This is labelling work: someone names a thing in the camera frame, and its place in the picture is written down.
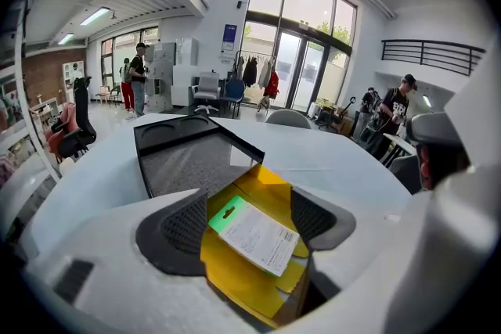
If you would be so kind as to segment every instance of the floor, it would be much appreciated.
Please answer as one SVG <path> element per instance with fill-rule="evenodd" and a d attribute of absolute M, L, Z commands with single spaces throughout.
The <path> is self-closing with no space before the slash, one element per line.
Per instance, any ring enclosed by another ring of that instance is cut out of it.
<path fill-rule="evenodd" d="M 195 106 L 190 107 L 175 107 L 173 110 L 166 111 L 167 114 L 179 114 L 179 115 L 187 115 L 193 114 L 195 110 Z M 264 123 L 267 116 L 270 116 L 273 113 L 273 110 L 269 110 L 268 115 L 266 112 L 261 110 L 258 113 L 258 110 L 252 106 L 241 106 L 239 116 L 235 116 L 235 119 L 238 120 L 252 120 L 260 123 Z M 221 118 L 232 118 L 232 109 L 226 110 L 224 113 L 221 112 L 221 115 L 218 112 L 211 111 L 211 117 L 221 117 Z M 100 104 L 98 102 L 91 102 L 88 105 L 88 119 L 91 125 L 96 130 L 97 139 L 94 144 L 89 146 L 91 149 L 96 143 L 104 140 L 111 132 L 113 132 L 117 127 L 121 125 L 127 124 L 130 119 L 134 118 L 134 113 L 130 113 L 125 110 L 123 104 Z M 318 130 L 319 127 L 314 124 L 312 121 L 308 120 L 312 129 Z M 56 161 L 56 158 L 52 153 L 50 153 L 47 149 L 45 149 L 45 153 L 49 158 L 51 164 L 59 170 L 59 164 Z"/>

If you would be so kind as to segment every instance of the handrail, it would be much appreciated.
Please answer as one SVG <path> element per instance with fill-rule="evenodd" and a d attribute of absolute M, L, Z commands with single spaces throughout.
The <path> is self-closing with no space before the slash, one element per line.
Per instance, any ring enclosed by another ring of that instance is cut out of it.
<path fill-rule="evenodd" d="M 381 60 L 422 64 L 467 75 L 468 77 L 471 75 L 471 71 L 474 70 L 474 66 L 478 65 L 481 55 L 485 53 L 482 48 L 447 41 L 386 39 L 382 42 L 383 55 Z"/>

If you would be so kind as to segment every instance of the shelf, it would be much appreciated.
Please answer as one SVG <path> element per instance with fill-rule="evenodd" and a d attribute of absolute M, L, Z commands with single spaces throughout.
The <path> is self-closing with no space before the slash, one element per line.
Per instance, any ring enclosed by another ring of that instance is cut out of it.
<path fill-rule="evenodd" d="M 24 204 L 49 177 L 37 153 L 21 164 L 0 190 L 0 238 L 5 239 L 10 226 Z"/>
<path fill-rule="evenodd" d="M 15 123 L 0 135 L 0 154 L 6 153 L 11 146 L 28 135 L 29 133 L 24 120 Z"/>

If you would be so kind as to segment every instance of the fluorescent light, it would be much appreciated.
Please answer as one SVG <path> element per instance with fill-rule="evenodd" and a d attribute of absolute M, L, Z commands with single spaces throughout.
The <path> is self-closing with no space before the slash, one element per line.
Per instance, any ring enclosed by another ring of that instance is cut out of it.
<path fill-rule="evenodd" d="M 428 98 L 426 95 L 423 95 L 423 100 L 426 103 L 426 106 L 428 106 L 431 109 L 430 98 Z"/>
<path fill-rule="evenodd" d="M 80 25 L 88 25 L 92 21 L 94 21 L 96 18 L 100 18 L 103 14 L 106 14 L 110 11 L 110 9 L 107 9 L 106 7 L 102 7 L 98 11 L 96 11 L 94 14 L 92 14 L 88 19 L 86 19 L 83 23 Z"/>
<path fill-rule="evenodd" d="M 74 34 L 66 34 L 66 36 L 61 39 L 58 43 L 58 45 L 64 45 L 66 42 L 68 42 L 72 37 L 74 36 Z"/>

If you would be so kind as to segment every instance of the brick wall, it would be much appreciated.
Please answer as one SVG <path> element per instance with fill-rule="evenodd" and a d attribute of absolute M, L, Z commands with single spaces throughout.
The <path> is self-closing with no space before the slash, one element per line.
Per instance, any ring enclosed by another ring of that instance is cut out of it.
<path fill-rule="evenodd" d="M 41 94 L 43 102 L 50 98 L 57 98 L 59 104 L 66 102 L 63 64 L 79 60 L 84 61 L 85 75 L 87 75 L 84 48 L 58 50 L 24 59 L 23 74 L 26 79 L 25 89 L 30 106 L 35 106 L 38 103 L 38 94 Z"/>

